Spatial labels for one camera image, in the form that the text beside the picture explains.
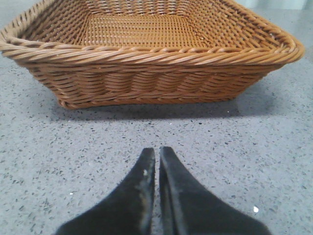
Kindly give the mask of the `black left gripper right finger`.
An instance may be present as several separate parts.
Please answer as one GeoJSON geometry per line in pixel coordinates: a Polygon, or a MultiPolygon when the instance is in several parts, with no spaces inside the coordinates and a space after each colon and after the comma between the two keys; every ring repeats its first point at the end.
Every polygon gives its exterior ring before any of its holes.
{"type": "Polygon", "coordinates": [[[170,147],[160,151],[159,189],[165,235],[269,235],[260,221],[208,191],[170,147]]]}

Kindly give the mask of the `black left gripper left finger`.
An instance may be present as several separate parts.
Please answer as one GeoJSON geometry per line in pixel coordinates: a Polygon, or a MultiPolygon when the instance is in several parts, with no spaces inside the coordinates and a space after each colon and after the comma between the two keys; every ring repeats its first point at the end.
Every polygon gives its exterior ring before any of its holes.
{"type": "Polygon", "coordinates": [[[58,228],[58,235],[149,235],[155,152],[144,148],[123,181],[101,202],[58,228]]]}

